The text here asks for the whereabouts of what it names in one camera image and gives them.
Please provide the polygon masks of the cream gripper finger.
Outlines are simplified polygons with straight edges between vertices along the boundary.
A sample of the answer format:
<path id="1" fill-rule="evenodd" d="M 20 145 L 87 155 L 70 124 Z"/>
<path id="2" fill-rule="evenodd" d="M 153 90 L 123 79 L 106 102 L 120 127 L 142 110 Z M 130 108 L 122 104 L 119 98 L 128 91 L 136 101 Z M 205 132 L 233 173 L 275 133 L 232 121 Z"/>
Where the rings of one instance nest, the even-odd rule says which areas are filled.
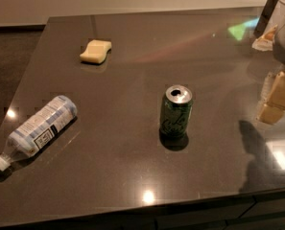
<path id="1" fill-rule="evenodd" d="M 273 26 L 267 32 L 259 36 L 252 43 L 252 48 L 262 52 L 271 51 L 273 49 L 273 39 L 276 30 L 277 26 Z"/>
<path id="2" fill-rule="evenodd" d="M 267 125 L 276 124 L 285 115 L 285 65 L 270 72 L 264 80 L 256 119 Z"/>

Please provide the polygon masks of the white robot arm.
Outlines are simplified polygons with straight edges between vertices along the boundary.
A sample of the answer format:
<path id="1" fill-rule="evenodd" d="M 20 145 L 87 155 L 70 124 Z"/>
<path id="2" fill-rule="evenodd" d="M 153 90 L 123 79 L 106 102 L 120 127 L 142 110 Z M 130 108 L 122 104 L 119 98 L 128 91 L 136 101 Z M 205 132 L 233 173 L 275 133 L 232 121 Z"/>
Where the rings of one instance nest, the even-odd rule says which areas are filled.
<path id="1" fill-rule="evenodd" d="M 274 125 L 285 115 L 285 0 L 267 0 L 254 35 L 252 48 L 272 51 L 281 63 L 265 78 L 257 106 L 256 119 Z"/>

